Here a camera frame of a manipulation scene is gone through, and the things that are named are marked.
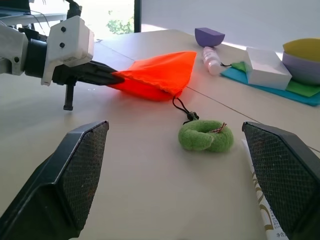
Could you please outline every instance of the purple bowl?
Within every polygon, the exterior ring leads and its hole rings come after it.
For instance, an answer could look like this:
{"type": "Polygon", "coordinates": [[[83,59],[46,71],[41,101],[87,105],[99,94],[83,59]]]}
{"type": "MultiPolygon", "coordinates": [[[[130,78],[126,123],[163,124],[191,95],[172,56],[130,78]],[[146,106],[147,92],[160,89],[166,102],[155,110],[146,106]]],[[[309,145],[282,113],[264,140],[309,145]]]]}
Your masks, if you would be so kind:
{"type": "Polygon", "coordinates": [[[282,62],[297,82],[320,85],[320,62],[292,56],[286,52],[283,53],[282,62]]]}
{"type": "Polygon", "coordinates": [[[216,47],[225,39],[225,34],[207,27],[194,30],[195,40],[201,47],[216,47]]]}

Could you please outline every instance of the white box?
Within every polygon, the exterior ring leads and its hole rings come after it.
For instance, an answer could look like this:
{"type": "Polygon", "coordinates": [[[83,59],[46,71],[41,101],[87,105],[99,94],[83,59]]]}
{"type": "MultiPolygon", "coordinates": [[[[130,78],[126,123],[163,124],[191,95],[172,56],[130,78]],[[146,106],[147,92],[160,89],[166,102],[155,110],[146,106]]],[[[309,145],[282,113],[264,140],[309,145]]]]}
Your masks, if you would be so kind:
{"type": "Polygon", "coordinates": [[[292,78],[274,51],[247,47],[244,63],[248,84],[286,90],[292,78]]]}

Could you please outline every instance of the white wall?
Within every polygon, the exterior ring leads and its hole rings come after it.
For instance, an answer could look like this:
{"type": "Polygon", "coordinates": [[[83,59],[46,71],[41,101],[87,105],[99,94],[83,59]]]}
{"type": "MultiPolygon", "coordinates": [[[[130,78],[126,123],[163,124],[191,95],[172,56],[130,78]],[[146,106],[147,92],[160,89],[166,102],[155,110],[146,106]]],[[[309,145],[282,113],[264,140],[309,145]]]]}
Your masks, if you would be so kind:
{"type": "Polygon", "coordinates": [[[225,42],[282,52],[286,42],[320,37],[320,0],[142,0],[142,31],[207,27],[225,42]]]}

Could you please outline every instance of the green donut plush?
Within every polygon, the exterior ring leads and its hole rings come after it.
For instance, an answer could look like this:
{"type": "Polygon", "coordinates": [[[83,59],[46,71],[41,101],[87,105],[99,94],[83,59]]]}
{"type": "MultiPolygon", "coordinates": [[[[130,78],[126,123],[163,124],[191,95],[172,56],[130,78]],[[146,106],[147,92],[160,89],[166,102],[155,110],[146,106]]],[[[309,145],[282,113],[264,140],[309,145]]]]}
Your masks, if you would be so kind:
{"type": "Polygon", "coordinates": [[[219,133],[210,132],[221,128],[223,123],[214,120],[194,120],[182,126],[178,139],[186,150],[226,152],[234,143],[234,136],[227,126],[219,133]]]}

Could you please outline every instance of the white bottle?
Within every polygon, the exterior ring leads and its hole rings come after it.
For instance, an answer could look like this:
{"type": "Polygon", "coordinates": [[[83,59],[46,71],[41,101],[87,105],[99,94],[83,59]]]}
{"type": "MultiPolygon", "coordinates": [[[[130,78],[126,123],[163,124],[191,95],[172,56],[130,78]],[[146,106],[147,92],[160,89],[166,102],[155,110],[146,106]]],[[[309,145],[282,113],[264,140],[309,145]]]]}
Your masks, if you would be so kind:
{"type": "Polygon", "coordinates": [[[222,71],[221,61],[216,53],[211,47],[206,46],[203,49],[202,59],[204,66],[209,70],[209,73],[213,76],[220,74],[222,71]]]}

